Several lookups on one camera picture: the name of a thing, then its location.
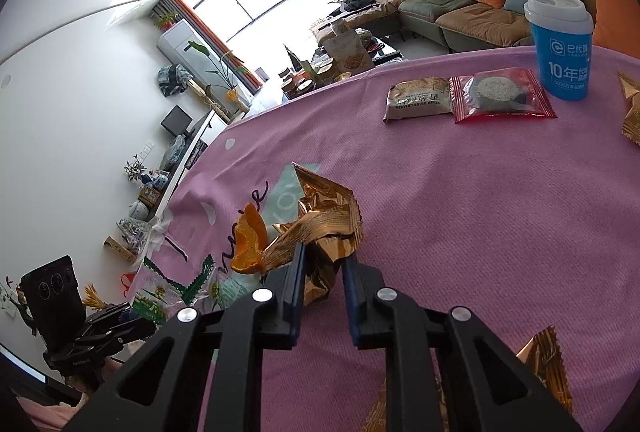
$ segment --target gold foil wrapper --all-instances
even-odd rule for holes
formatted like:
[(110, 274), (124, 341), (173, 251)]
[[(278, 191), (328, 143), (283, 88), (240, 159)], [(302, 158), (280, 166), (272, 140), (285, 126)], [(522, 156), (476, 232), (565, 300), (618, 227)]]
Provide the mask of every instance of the gold foil wrapper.
[(640, 145), (640, 82), (618, 71), (628, 113), (622, 122), (622, 135)]
[[(251, 230), (257, 224), (245, 221), (241, 226), (241, 218), (236, 226), (236, 239), (241, 231), (242, 253), (236, 252), (231, 268), (239, 273), (265, 274), (290, 262), (296, 243), (304, 242), (310, 245), (304, 299), (307, 305), (329, 293), (335, 284), (338, 261), (351, 255), (362, 242), (362, 216), (351, 190), (296, 163), (293, 165), (303, 192), (298, 200), (298, 220), (274, 224), (280, 235), (256, 255), (257, 236)], [(244, 234), (250, 237), (246, 245)]]
[[(540, 331), (527, 342), (527, 345), (516, 356), (530, 368), (531, 372), (536, 375), (567, 412), (572, 414), (573, 400), (569, 392), (564, 365), (562, 364), (562, 354), (558, 345), (555, 327), (549, 326)], [(436, 378), (436, 392), (440, 404), (442, 428), (444, 432), (449, 432), (447, 401), (438, 378)], [(382, 388), (380, 388), (378, 400), (369, 412), (369, 416), (360, 432), (386, 432), (386, 380)]]
[(571, 414), (573, 400), (566, 380), (555, 327), (549, 326), (540, 331), (528, 341), (516, 356), (530, 368), (531, 372), (542, 382), (542, 385)]
[[(436, 378), (436, 392), (440, 404), (440, 417), (442, 418), (442, 432), (449, 432), (449, 415), (447, 414), (447, 402), (440, 380)], [(360, 432), (386, 432), (386, 380), (380, 387), (378, 400), (372, 407), (367, 420)]]

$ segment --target metal screw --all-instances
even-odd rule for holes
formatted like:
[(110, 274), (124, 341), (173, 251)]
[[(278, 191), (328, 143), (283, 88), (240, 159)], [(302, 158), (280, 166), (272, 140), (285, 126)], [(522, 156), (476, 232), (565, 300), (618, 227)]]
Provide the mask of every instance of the metal screw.
[(273, 292), (270, 289), (261, 287), (252, 293), (252, 297), (256, 302), (267, 302), (273, 297)]
[(451, 316), (453, 316), (456, 320), (460, 322), (466, 322), (471, 318), (471, 311), (469, 311), (466, 307), (458, 306), (454, 307), (451, 310)]
[(192, 307), (185, 307), (178, 311), (178, 320), (180, 322), (191, 322), (196, 316), (198, 316), (198, 312)]
[(392, 300), (395, 300), (397, 296), (398, 292), (390, 287), (383, 287), (382, 289), (378, 290), (378, 298), (380, 300), (391, 302)]

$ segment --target curtain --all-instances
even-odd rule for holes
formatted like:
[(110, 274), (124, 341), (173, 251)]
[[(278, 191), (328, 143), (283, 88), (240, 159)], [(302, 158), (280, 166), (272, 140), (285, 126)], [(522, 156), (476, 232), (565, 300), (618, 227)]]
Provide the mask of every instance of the curtain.
[(225, 57), (225, 63), (229, 62), (232, 66), (228, 66), (236, 75), (238, 80), (242, 82), (254, 94), (262, 87), (262, 82), (243, 65), (244, 62), (236, 57), (226, 44), (213, 33), (198, 14), (193, 11), (183, 0), (160, 0), (155, 5), (153, 12), (162, 16), (165, 13), (175, 11), (178, 14), (178, 20), (185, 19), (198, 35), (215, 51), (219, 59)]

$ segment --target computer monitor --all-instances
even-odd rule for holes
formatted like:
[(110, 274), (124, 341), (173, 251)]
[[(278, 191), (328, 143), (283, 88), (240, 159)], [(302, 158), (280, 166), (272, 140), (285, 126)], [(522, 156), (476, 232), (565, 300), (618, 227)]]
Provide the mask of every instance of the computer monitor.
[(179, 134), (188, 136), (187, 128), (192, 121), (191, 116), (176, 105), (165, 119), (162, 120), (161, 125), (174, 137), (177, 137)]

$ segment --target white cup lid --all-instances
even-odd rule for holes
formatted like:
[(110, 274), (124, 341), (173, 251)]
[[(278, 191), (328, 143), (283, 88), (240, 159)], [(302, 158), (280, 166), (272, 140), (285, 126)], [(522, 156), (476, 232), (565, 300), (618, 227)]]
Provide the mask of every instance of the white cup lid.
[(593, 20), (581, 0), (527, 0), (525, 17), (541, 27), (573, 34), (593, 31)]

